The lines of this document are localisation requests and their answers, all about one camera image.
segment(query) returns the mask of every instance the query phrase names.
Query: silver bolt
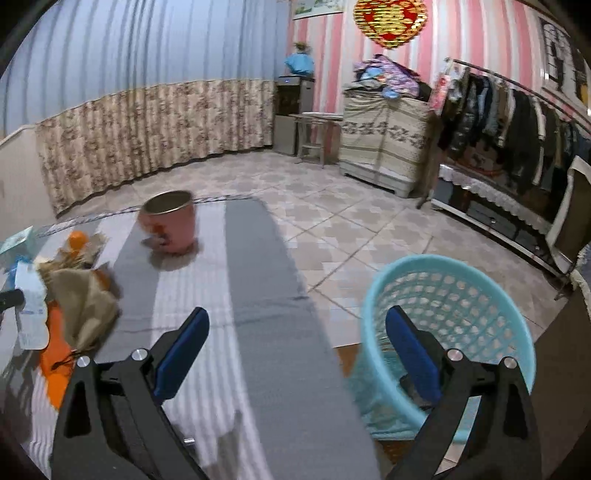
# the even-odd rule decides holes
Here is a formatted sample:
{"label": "silver bolt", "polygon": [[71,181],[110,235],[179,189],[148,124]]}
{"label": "silver bolt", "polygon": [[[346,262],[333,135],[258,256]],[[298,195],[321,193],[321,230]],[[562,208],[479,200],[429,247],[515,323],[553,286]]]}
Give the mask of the silver bolt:
{"label": "silver bolt", "polygon": [[451,350],[448,351],[447,357],[452,362],[459,362],[462,358],[464,358],[464,354],[461,351],[459,351],[455,348],[452,348]]}
{"label": "silver bolt", "polygon": [[134,350],[131,354],[131,358],[136,360],[137,362],[141,362],[144,358],[148,356],[148,351],[145,348],[138,348]]}
{"label": "silver bolt", "polygon": [[78,360],[76,360],[76,365],[82,368],[88,367],[89,364],[90,358],[88,358],[86,355],[82,355]]}
{"label": "silver bolt", "polygon": [[517,360],[515,360],[512,356],[505,357],[505,359],[503,360],[503,363],[505,364],[505,366],[507,368],[513,369],[513,368],[517,367]]}

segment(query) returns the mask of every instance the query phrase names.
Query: laundry basket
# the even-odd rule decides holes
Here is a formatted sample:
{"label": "laundry basket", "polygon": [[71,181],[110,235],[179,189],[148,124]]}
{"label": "laundry basket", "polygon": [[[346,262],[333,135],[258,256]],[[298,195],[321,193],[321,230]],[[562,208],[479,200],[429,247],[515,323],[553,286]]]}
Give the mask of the laundry basket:
{"label": "laundry basket", "polygon": [[[492,364],[514,357],[531,392],[534,345],[524,318],[500,286],[452,258],[404,257],[377,276],[365,297],[362,347],[348,379],[374,438],[411,440],[427,418],[399,384],[406,370],[385,330],[386,313],[394,305],[444,349],[457,348],[473,361]],[[469,399],[455,442],[467,441],[479,402],[479,397]]]}

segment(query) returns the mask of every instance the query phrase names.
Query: red and gold heart ornament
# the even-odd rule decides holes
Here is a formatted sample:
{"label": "red and gold heart ornament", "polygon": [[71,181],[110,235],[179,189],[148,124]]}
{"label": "red and gold heart ornament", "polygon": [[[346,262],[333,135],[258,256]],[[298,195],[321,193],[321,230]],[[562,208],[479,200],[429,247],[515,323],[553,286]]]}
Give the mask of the red and gold heart ornament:
{"label": "red and gold heart ornament", "polygon": [[358,0],[353,10],[361,31],[383,48],[396,48],[427,23],[422,0]]}

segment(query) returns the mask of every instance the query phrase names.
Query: cup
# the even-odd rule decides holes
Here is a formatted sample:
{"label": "cup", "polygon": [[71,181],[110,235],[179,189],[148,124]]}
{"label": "cup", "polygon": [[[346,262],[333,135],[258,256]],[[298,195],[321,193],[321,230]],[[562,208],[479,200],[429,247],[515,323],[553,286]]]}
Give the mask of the cup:
{"label": "cup", "polygon": [[184,254],[195,240],[193,194],[187,190],[160,193],[142,205],[138,221],[150,235],[149,244],[154,250]]}

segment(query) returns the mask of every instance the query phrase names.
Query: wall picture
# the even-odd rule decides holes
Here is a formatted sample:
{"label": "wall picture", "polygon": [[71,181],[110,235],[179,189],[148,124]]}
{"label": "wall picture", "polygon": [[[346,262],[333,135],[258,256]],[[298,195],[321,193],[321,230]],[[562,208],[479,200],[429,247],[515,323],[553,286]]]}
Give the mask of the wall picture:
{"label": "wall picture", "polygon": [[538,16],[542,36],[544,88],[587,115],[589,66],[565,30]]}
{"label": "wall picture", "polygon": [[295,0],[294,20],[316,15],[337,14],[345,10],[345,0]]}

